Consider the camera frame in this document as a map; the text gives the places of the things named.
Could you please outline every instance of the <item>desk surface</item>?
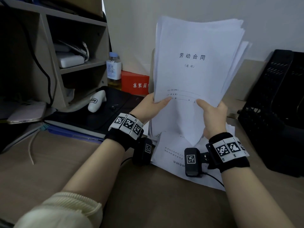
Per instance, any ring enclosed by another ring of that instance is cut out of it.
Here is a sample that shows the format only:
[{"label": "desk surface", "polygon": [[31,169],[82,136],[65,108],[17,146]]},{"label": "desk surface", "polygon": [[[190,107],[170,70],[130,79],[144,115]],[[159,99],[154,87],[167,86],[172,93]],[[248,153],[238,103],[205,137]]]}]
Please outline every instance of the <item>desk surface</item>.
[{"label": "desk surface", "polygon": [[[236,136],[251,168],[296,227],[304,227],[304,178],[268,170],[238,121]],[[15,223],[62,189],[98,144],[40,132],[28,157],[29,139],[0,155],[0,218]],[[128,150],[125,157],[130,157]],[[127,161],[109,197],[101,227],[236,227],[225,192],[180,179],[156,166]]]}]

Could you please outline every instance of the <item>wall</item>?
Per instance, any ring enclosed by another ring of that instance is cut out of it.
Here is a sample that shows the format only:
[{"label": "wall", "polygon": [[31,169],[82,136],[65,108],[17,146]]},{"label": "wall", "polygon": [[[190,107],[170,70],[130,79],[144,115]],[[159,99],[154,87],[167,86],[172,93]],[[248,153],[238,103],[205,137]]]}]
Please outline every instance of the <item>wall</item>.
[{"label": "wall", "polygon": [[[250,68],[256,61],[265,61],[274,49],[304,52],[304,0],[104,0],[104,5],[112,49],[130,72],[150,74],[161,15],[194,22],[243,19],[244,40],[253,43],[247,56]],[[251,80],[263,66],[260,62]]]}]

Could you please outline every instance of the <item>plastic bottle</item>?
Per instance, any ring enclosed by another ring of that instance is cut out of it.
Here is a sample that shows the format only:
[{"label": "plastic bottle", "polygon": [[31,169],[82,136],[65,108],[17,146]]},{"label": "plastic bottle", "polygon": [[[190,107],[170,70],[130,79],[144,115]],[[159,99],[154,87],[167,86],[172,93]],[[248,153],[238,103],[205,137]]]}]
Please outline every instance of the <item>plastic bottle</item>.
[{"label": "plastic bottle", "polygon": [[110,52],[107,60],[108,86],[121,90],[121,61],[118,54]]}]

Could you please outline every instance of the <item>yellow liquid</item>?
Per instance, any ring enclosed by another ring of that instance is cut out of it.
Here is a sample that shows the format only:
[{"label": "yellow liquid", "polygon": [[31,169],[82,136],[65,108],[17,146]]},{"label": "yellow liquid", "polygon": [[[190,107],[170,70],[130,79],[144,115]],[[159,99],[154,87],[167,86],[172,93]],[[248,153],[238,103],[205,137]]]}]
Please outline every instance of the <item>yellow liquid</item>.
[{"label": "yellow liquid", "polygon": [[112,87],[118,90],[121,90],[121,79],[113,80],[108,78],[108,87]]}]

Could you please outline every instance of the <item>blue bottle cap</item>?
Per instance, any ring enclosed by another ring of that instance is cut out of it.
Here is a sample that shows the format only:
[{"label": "blue bottle cap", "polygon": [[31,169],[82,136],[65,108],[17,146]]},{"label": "blue bottle cap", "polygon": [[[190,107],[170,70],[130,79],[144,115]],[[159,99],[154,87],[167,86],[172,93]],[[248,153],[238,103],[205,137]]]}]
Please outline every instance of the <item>blue bottle cap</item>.
[{"label": "blue bottle cap", "polygon": [[110,57],[118,57],[118,54],[117,53],[114,53],[114,52],[110,52]]}]

